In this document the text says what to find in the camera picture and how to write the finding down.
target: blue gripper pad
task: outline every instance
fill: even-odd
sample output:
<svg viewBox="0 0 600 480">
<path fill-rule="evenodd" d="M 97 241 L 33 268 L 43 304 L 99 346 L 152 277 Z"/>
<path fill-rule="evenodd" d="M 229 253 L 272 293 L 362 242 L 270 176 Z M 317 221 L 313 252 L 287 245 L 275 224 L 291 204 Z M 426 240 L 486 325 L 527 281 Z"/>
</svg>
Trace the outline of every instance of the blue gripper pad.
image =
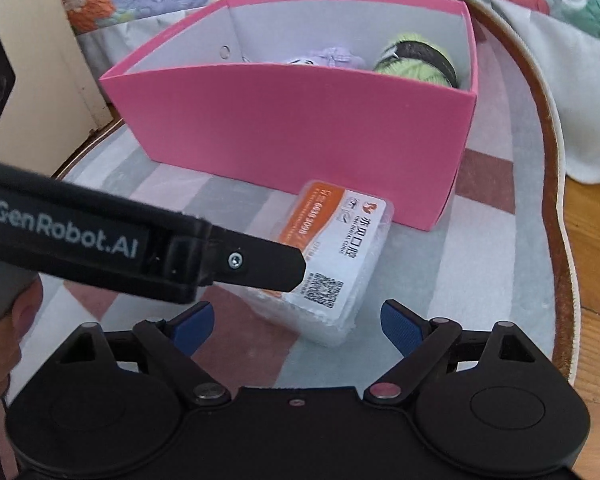
<svg viewBox="0 0 600 480">
<path fill-rule="evenodd" d="M 430 334 L 430 325 L 428 321 L 406 307 L 397 302 L 392 303 L 394 302 L 385 301 L 382 304 L 380 325 L 387 339 L 393 343 L 403 357 L 407 357 Z"/>
<path fill-rule="evenodd" d="M 192 356 L 211 335 L 216 316 L 208 301 L 200 301 L 167 323 L 165 334 L 186 356 Z"/>
</svg>

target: plastic package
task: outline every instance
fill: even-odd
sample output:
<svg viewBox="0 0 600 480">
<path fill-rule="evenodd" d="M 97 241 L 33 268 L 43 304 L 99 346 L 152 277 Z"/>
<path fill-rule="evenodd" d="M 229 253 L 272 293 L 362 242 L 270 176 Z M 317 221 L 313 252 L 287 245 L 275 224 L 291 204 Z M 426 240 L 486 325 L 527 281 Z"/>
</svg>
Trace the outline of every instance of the plastic package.
<svg viewBox="0 0 600 480">
<path fill-rule="evenodd" d="M 310 182 L 271 239 L 302 249 L 301 285 L 280 293 L 241 295 L 253 311 L 325 346 L 341 344 L 354 320 L 386 241 L 393 205 L 324 182 Z"/>
</svg>

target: qr code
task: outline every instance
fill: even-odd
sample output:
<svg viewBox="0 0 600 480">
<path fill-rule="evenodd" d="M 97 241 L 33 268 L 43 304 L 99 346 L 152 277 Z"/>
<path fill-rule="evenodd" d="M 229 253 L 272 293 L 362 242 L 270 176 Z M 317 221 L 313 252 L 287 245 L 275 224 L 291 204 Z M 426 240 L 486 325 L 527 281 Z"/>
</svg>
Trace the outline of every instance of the qr code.
<svg viewBox="0 0 600 480">
<path fill-rule="evenodd" d="M 315 303 L 321 304 L 328 308 L 333 308 L 333 305 L 338 299 L 338 294 L 344 283 L 338 282 L 328 276 L 322 274 L 314 274 L 309 287 L 304 294 L 305 298 Z"/>
</svg>

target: white furniture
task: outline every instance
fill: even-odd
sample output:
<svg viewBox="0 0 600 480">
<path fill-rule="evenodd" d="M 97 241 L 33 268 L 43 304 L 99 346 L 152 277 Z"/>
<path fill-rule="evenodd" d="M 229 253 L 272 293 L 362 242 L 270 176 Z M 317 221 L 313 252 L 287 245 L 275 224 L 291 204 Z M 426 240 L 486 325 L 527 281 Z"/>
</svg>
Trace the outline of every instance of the white furniture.
<svg viewBox="0 0 600 480">
<path fill-rule="evenodd" d="M 0 0 L 16 86 L 0 120 L 0 161 L 52 174 L 111 114 L 61 0 Z"/>
</svg>

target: rug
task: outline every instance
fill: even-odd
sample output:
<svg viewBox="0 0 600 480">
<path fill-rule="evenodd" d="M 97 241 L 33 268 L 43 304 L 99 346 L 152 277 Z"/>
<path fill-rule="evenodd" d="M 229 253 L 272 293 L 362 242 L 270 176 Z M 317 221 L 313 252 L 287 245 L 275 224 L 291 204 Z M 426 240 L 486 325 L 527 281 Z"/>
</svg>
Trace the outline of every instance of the rug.
<svg viewBox="0 0 600 480">
<path fill-rule="evenodd" d="M 564 174 L 556 131 L 525 57 L 481 19 L 477 13 L 480 95 L 455 195 L 429 233 L 392 225 L 356 327 L 342 346 L 324 348 L 265 322 L 230 287 L 200 290 L 214 305 L 216 328 L 192 358 L 233 393 L 243 385 L 353 385 L 362 391 L 400 359 L 379 325 L 387 298 L 469 330 L 512 320 L 573 379 L 579 304 L 561 230 Z M 294 199 L 153 162 L 126 126 L 94 144 L 64 179 L 261 236 Z M 185 308 L 50 276 L 43 283 L 45 303 L 24 341 L 11 398 L 80 323 L 126 330 L 146 317 L 168 319 Z M 15 469 L 3 416 L 0 408 L 0 451 L 10 478 Z"/>
</svg>

